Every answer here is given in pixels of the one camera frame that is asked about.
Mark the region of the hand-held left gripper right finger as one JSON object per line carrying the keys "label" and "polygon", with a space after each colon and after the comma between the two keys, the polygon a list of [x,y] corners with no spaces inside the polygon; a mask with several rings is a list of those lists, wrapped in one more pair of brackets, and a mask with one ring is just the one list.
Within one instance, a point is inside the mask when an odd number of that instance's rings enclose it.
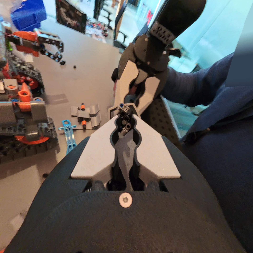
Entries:
{"label": "hand-held left gripper right finger", "polygon": [[132,114],[134,148],[129,180],[134,191],[143,191],[151,182],[179,179],[181,174],[161,134]]}

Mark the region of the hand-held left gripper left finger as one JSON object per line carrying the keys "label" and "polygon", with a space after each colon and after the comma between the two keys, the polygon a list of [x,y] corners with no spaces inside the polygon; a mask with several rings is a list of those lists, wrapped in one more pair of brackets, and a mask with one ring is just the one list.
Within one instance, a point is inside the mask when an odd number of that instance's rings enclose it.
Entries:
{"label": "hand-held left gripper left finger", "polygon": [[121,116],[116,115],[91,134],[72,173],[73,179],[101,181],[109,190],[126,189],[115,144],[119,140]]}

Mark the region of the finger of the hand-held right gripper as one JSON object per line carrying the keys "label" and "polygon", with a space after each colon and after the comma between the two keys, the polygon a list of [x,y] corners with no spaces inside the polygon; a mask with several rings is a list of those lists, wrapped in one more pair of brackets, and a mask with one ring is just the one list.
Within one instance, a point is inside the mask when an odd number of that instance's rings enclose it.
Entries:
{"label": "finger of the hand-held right gripper", "polygon": [[146,78],[139,84],[136,84],[137,89],[140,90],[136,96],[135,105],[138,111],[138,117],[149,107],[153,102],[160,80],[156,77]]}
{"label": "finger of the hand-held right gripper", "polygon": [[128,95],[130,85],[138,76],[138,68],[134,62],[128,60],[120,79],[116,83],[116,106],[124,103],[125,97]]}

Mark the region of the blue plastic separator tool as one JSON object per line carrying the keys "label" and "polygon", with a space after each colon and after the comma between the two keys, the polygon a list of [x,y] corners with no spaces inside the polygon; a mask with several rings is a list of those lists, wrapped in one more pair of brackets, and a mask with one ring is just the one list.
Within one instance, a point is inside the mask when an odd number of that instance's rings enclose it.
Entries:
{"label": "blue plastic separator tool", "polygon": [[58,130],[64,131],[67,144],[66,155],[68,155],[77,146],[73,131],[73,129],[75,129],[76,127],[77,126],[72,125],[69,120],[62,120],[62,127],[58,128]]}

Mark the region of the black studded panel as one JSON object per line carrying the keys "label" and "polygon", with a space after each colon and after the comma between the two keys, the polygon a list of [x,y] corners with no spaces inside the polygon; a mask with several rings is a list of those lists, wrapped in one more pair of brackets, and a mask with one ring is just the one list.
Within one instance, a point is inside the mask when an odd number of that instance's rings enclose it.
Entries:
{"label": "black studded panel", "polygon": [[141,114],[141,119],[181,150],[181,135],[164,97],[153,100]]}

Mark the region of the grey flap assembly orange bushes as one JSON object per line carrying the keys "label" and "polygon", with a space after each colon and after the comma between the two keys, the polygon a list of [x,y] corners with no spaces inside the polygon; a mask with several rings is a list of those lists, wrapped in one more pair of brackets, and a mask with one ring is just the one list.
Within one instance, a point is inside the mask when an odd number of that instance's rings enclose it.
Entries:
{"label": "grey flap assembly orange bushes", "polygon": [[100,126],[101,114],[99,104],[86,107],[82,103],[79,107],[71,106],[71,124],[75,130],[94,130]]}

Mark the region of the person's torso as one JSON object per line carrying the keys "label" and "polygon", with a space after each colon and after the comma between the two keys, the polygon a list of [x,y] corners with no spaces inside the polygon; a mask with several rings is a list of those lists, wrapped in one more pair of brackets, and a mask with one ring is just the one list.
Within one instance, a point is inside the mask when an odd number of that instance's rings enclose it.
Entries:
{"label": "person's torso", "polygon": [[178,103],[209,106],[184,136],[184,152],[211,186],[242,246],[252,252],[252,87],[193,88]]}

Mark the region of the grey orange tracked toy robot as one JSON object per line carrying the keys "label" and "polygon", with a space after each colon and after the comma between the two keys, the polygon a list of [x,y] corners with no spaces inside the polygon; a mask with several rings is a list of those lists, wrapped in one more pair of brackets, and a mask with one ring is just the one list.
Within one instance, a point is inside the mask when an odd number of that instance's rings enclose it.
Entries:
{"label": "grey orange tracked toy robot", "polygon": [[1,18],[0,162],[1,164],[53,149],[58,136],[46,112],[40,71],[14,54],[46,55],[59,63],[64,44],[59,36],[40,29],[12,32]]}

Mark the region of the robot kit box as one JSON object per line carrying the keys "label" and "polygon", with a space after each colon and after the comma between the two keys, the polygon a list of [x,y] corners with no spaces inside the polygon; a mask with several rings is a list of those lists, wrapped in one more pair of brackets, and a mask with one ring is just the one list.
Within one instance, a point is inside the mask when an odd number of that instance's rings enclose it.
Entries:
{"label": "robot kit box", "polygon": [[56,0],[56,20],[59,24],[86,33],[87,15],[67,0]]}

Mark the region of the blue storage bin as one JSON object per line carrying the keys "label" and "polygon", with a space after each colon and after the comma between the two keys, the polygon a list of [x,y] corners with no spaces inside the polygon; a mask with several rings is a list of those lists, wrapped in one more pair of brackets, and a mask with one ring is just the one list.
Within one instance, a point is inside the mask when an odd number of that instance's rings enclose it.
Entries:
{"label": "blue storage bin", "polygon": [[43,0],[22,1],[20,7],[11,11],[10,16],[19,31],[33,31],[40,28],[41,22],[47,19]]}

